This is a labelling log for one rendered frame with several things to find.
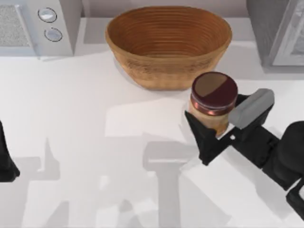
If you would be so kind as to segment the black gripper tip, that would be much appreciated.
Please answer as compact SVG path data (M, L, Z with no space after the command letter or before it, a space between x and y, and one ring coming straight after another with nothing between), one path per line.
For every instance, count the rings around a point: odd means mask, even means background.
M10 156L0 121L0 182L13 182L19 176L20 171Z

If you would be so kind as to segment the grey framed cabinet door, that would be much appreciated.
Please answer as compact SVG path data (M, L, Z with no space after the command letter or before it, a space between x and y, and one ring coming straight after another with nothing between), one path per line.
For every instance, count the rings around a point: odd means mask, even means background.
M304 67L304 0L290 0L275 38L274 66Z

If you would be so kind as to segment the round microwave knob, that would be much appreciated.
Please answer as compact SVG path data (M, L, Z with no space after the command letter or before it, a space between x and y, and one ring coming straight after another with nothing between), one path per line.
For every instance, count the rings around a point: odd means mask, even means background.
M51 8L43 8L38 10L38 17L46 23L52 23L57 19L57 13Z
M44 36L51 42L59 42L63 38L61 31L57 28L49 28L44 30Z

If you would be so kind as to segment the brown woven basket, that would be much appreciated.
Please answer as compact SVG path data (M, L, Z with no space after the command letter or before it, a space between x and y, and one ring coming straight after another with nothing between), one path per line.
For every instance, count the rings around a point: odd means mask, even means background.
M188 6L148 6L113 18L105 39L126 74L148 90L185 90L215 69L232 41L222 17Z

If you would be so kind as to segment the jar with dark red lid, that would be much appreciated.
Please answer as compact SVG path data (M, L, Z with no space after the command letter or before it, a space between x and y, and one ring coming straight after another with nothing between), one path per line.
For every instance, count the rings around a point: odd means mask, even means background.
M236 105L238 86L228 75L206 72L193 81L189 113L221 136L228 128L228 114Z

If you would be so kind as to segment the pale microwave oven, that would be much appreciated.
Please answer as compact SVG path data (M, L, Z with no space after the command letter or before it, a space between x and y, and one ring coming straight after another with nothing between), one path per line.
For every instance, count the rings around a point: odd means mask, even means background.
M35 26L37 52L34 56L18 57L69 57L73 56L83 11L82 0L24 0ZM56 21L43 22L38 17L38 10L51 8L57 13ZM44 30L59 29L63 38L59 42L51 42L44 36Z

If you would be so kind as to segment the speckled microwave oven door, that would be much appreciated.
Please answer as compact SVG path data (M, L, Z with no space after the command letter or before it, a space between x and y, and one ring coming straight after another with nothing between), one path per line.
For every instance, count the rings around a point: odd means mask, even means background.
M35 26L24 0L0 0L0 56L34 56Z

